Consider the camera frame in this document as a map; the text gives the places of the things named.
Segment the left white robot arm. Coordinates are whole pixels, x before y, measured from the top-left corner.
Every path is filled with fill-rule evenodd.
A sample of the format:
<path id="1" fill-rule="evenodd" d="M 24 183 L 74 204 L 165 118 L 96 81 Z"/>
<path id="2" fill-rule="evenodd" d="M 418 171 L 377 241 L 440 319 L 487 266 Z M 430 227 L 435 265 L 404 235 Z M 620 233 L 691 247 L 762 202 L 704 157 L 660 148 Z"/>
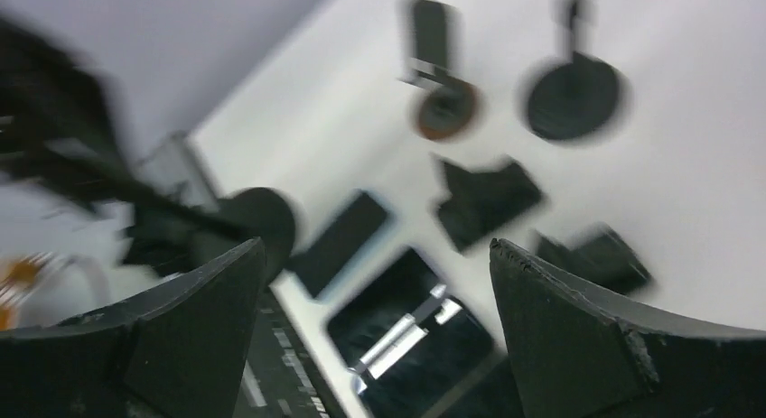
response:
<path id="1" fill-rule="evenodd" d="M 1 169 L 90 215 L 105 201 L 127 202 L 133 222 L 121 262 L 166 276 L 187 268 L 167 207 L 174 204 L 129 168 L 102 83 L 65 50 L 1 18 Z"/>

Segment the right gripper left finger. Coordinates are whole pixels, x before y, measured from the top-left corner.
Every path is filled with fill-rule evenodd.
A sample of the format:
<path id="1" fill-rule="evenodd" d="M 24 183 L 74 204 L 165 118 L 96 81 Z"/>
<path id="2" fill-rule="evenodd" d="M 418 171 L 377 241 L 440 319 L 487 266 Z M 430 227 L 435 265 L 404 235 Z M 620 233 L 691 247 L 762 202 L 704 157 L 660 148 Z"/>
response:
<path id="1" fill-rule="evenodd" d="M 121 302 L 1 335 L 4 417 L 230 417 L 265 269 L 253 239 Z"/>

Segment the black phone stand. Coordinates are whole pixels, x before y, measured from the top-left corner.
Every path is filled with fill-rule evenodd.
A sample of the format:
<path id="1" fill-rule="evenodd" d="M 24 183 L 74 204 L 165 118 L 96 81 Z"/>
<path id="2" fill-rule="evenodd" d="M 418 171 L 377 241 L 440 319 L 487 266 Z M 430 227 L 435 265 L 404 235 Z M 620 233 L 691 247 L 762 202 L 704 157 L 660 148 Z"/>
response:
<path id="1" fill-rule="evenodd" d="M 557 276 L 576 277 L 614 293 L 628 295 L 649 286 L 653 276 L 633 249 L 604 224 L 572 246 L 536 233 L 534 255 Z"/>
<path id="2" fill-rule="evenodd" d="M 522 164 L 509 156 L 496 167 L 473 170 L 445 157 L 436 160 L 449 196 L 435 204 L 434 213 L 460 253 L 545 199 Z"/>

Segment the brown base phone stand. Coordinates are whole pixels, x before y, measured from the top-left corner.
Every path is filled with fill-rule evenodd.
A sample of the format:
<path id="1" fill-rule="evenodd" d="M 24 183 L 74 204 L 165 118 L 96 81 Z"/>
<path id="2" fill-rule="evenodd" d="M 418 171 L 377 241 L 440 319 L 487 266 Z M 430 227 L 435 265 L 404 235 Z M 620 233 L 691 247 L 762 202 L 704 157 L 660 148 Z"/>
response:
<path id="1" fill-rule="evenodd" d="M 435 0 L 402 0 L 408 28 L 407 84 L 425 93 L 414 113 L 415 130 L 425 139 L 442 142 L 466 131 L 481 109 L 480 94 L 461 79 L 453 65 L 453 6 Z"/>

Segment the blue case phone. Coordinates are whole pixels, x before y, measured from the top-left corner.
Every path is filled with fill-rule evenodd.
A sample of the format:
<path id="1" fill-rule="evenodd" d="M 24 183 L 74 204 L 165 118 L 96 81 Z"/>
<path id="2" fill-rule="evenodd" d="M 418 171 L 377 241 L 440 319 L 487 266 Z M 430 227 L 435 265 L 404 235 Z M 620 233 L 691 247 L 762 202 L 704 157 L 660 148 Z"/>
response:
<path id="1" fill-rule="evenodd" d="M 304 251 L 291 257 L 287 269 L 316 298 L 388 219 L 376 198 L 360 191 Z"/>

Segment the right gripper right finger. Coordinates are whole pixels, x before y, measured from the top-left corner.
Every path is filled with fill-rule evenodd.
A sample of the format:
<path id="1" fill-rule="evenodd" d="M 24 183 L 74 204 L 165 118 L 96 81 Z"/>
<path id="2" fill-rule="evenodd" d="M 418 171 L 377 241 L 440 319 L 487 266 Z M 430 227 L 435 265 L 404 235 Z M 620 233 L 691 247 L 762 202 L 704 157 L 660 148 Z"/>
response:
<path id="1" fill-rule="evenodd" d="M 762 417 L 765 334 L 636 302 L 505 239 L 490 277 L 527 417 Z"/>

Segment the lilac case phone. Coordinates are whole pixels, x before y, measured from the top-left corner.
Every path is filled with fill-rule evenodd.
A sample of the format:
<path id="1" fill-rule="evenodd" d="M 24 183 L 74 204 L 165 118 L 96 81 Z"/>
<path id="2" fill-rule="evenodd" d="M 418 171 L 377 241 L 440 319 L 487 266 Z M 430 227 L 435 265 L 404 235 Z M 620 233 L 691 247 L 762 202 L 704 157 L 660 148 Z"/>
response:
<path id="1" fill-rule="evenodd" d="M 327 331 L 373 417 L 423 417 L 495 349 L 433 266 L 408 248 Z"/>

